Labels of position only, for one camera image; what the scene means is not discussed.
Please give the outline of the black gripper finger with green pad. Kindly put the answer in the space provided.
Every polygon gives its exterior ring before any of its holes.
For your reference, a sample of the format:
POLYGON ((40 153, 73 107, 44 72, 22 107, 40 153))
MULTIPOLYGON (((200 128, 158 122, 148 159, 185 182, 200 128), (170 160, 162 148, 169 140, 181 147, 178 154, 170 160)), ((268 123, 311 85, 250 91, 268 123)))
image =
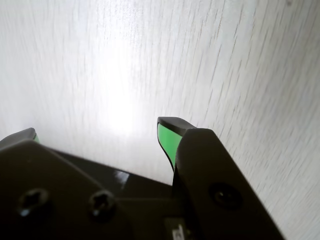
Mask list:
POLYGON ((184 196, 192 231, 202 240, 281 240, 271 216, 208 128, 179 117, 157 119, 158 142, 174 171, 173 191, 184 196))
POLYGON ((37 142, 33 128, 0 142, 3 240, 128 240, 112 194, 37 142))

